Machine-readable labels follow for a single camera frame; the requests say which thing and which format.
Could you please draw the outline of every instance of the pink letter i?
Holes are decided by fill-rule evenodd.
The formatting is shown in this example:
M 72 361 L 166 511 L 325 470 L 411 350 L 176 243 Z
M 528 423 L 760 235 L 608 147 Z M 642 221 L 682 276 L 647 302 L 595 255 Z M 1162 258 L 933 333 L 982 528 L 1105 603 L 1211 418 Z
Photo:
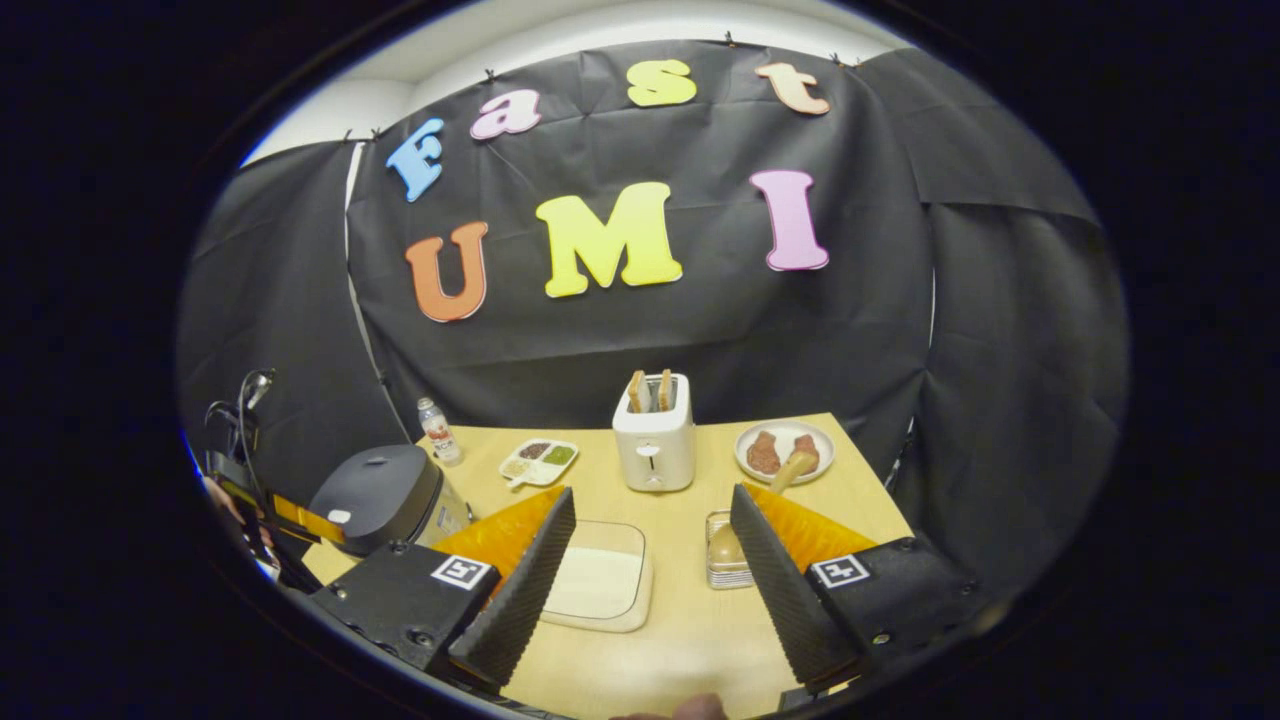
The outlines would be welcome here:
M 764 193 L 773 222 L 773 251 L 764 259 L 774 270 L 817 270 L 829 256 L 813 234 L 806 190 L 813 184 L 799 170 L 763 170 L 751 176 L 751 184 Z

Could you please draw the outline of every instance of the white toaster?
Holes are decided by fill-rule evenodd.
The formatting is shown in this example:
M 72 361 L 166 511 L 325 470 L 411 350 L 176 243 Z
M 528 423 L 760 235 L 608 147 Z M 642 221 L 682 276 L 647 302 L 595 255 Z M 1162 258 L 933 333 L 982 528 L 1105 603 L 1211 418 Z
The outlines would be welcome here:
M 650 396 L 658 397 L 662 375 L 645 375 Z M 666 411 L 632 413 L 623 391 L 613 411 L 613 434 L 618 441 L 627 487 L 640 492 L 684 489 L 694 482 L 694 415 L 689 378 L 672 373 L 672 407 Z

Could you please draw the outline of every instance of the black lid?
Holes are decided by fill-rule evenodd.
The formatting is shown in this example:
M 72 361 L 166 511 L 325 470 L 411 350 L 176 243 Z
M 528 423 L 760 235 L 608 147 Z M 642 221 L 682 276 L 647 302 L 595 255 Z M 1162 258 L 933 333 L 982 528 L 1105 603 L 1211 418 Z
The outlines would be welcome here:
M 406 511 L 415 519 L 425 515 L 425 505 L 406 507 L 406 501 L 412 496 L 429 503 L 440 478 L 439 468 L 416 445 L 375 447 L 339 465 L 311 500 L 310 510 L 321 518 L 333 510 L 351 512 L 343 533 L 348 539 L 360 538 L 379 533 Z

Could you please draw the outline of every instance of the water bottle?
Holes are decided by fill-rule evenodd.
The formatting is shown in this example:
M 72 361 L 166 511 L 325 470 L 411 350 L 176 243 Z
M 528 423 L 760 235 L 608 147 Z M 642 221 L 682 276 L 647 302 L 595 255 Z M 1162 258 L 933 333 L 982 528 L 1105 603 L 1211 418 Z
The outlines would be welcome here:
M 442 465 L 453 466 L 462 461 L 462 448 L 449 429 L 449 421 L 444 419 L 444 411 L 435 405 L 430 397 L 417 401 L 417 420 L 422 423 L 422 432 L 431 439 L 435 447 L 435 456 Z

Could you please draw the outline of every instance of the table top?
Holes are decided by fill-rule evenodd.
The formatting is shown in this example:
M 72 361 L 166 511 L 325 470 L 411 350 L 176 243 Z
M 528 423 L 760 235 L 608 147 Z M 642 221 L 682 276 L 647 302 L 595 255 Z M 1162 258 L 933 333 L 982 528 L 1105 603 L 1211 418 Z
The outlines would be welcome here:
M 810 423 L 836 443 L 831 468 L 813 482 L 788 488 L 788 500 L 876 542 L 911 534 L 835 416 L 787 419 Z M 577 445 L 580 455 L 559 482 L 573 488 L 579 520 L 630 523 L 644 532 L 653 553 L 653 598 L 644 626 L 602 633 L 538 623 L 503 696 L 589 719 L 671 715 L 689 697 L 714 692 L 730 717 L 751 717 L 774 711 L 778 696 L 799 685 L 759 591 L 754 585 L 712 589 L 707 583 L 707 515 L 730 507 L 733 484 L 755 482 L 733 457 L 737 436 L 755 423 L 696 425 L 694 482 L 668 493 L 626 487 L 612 429 L 453 428 L 463 460 L 445 468 L 445 477 L 476 518 L 545 489 L 507 488 L 498 466 L 512 450 L 532 437 L 567 441 Z M 356 561 L 324 542 L 312 546 L 303 562 L 328 584 Z

